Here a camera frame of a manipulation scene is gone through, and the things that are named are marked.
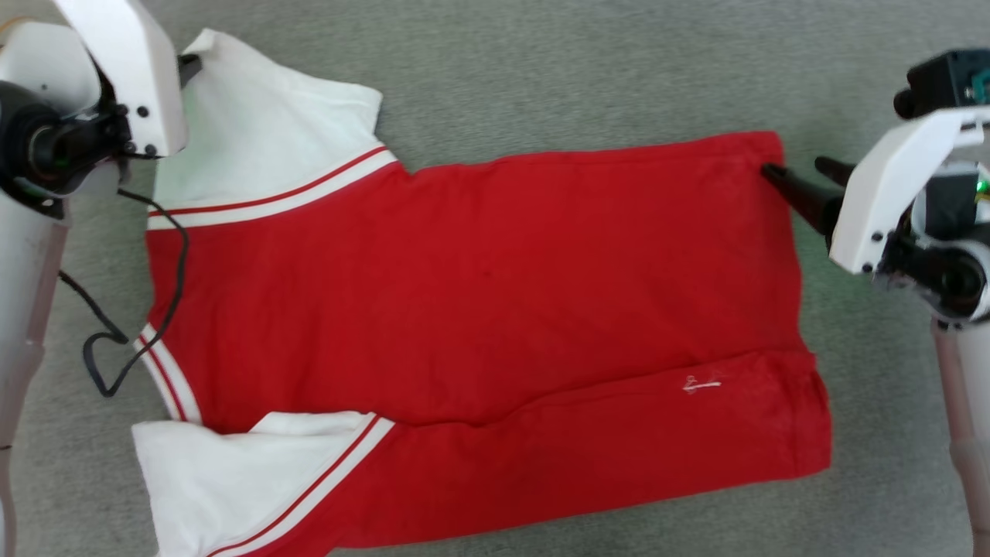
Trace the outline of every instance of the gray carpet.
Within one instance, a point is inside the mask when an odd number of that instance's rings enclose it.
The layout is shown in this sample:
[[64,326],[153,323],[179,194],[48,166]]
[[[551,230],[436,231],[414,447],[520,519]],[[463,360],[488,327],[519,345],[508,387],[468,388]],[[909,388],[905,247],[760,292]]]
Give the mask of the gray carpet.
[[[790,162],[851,160],[896,121],[909,65],[985,37],[985,0],[153,0],[184,47],[203,27],[385,94],[379,135],[409,167],[666,143],[756,128]],[[0,21],[54,17],[4,0]],[[134,188],[150,190],[153,168]],[[139,331],[144,210],[80,198],[63,268]],[[928,318],[826,258],[803,224],[802,327],[835,417],[827,472],[511,531],[335,555],[963,556],[970,551]],[[97,324],[65,288],[15,447],[20,555],[150,556],[129,426],[163,418],[143,369],[104,400],[79,361]],[[128,349],[104,351],[105,365]]]

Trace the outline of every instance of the black cable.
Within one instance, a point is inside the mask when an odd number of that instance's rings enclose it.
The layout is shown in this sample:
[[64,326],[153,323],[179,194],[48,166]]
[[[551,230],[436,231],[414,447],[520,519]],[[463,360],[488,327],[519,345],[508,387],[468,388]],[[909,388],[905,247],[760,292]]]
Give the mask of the black cable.
[[90,336],[86,339],[86,342],[82,344],[82,361],[86,365],[86,371],[89,372],[89,377],[92,378],[93,383],[96,384],[96,388],[100,391],[100,394],[107,398],[117,394],[117,390],[120,388],[121,383],[124,382],[124,378],[127,377],[127,373],[131,370],[134,364],[136,364],[138,360],[141,359],[141,356],[146,354],[155,343],[160,341],[162,335],[164,335],[165,331],[168,330],[168,325],[171,323],[172,317],[175,315],[175,310],[178,309],[179,301],[182,300],[182,287],[185,283],[186,255],[189,252],[189,234],[186,232],[185,228],[182,228],[182,225],[175,221],[171,213],[162,208],[158,203],[144,197],[143,195],[132,193],[126,189],[118,189],[117,193],[123,197],[127,197],[128,199],[134,199],[135,201],[145,205],[150,205],[157,209],[182,236],[182,250],[179,252],[179,261],[175,266],[175,293],[172,295],[172,301],[168,304],[168,309],[165,311],[165,316],[161,320],[161,326],[158,327],[158,332],[151,337],[148,343],[145,344],[137,354],[128,360],[127,364],[124,366],[124,369],[121,370],[120,374],[118,374],[117,378],[114,380],[114,383],[109,388],[107,388],[107,384],[103,381],[103,375],[100,374],[100,370],[96,365],[96,358],[93,356],[93,344],[98,340],[108,339],[117,344],[125,345],[131,342],[131,339],[129,339],[127,335],[125,335],[124,332],[121,331],[120,328],[117,327],[117,325],[115,325],[114,322],[103,313],[103,310],[100,309],[99,304],[96,303],[96,300],[93,299],[93,296],[89,295],[89,292],[87,292],[85,288],[80,286],[78,282],[72,279],[72,277],[65,272],[58,272],[58,278],[61,279],[62,282],[65,282],[69,288],[72,288],[75,293],[79,294],[79,297],[86,302],[86,305],[89,306],[89,309],[92,310],[94,315],[96,315],[96,318],[99,319],[100,323],[108,329],[108,331],[96,333]]

